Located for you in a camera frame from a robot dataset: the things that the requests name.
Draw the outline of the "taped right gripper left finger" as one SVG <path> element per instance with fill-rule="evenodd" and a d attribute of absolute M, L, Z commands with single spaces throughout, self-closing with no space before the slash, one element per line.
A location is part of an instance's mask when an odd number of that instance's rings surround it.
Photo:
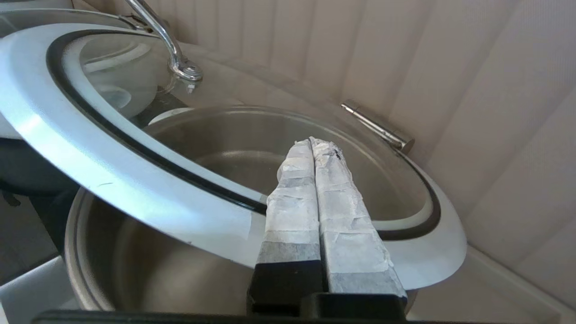
<path fill-rule="evenodd" d="M 299 315 L 301 301 L 324 291 L 311 140 L 297 141 L 268 195 L 265 235 L 249 289 L 249 315 Z"/>

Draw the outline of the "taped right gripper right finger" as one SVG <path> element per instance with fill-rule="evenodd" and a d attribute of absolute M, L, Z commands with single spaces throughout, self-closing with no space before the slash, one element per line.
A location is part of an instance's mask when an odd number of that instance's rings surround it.
<path fill-rule="evenodd" d="M 333 142 L 311 138 L 319 235 L 328 289 L 335 294 L 408 296 L 387 248 L 372 223 L 343 152 Z"/>

